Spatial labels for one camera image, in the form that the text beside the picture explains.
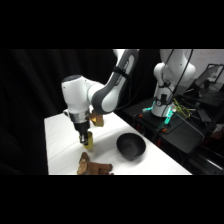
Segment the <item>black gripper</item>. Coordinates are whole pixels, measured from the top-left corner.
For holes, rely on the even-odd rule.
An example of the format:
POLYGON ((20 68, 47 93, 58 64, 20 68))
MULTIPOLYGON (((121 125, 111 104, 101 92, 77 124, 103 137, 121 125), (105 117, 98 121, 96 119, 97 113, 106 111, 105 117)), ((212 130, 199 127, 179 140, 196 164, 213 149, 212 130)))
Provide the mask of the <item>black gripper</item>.
POLYGON ((75 127, 75 130, 78 131, 80 134, 79 136, 80 143, 84 145, 88 145, 88 129, 90 128, 90 122, 85 121, 83 123, 75 123, 74 127, 75 127))

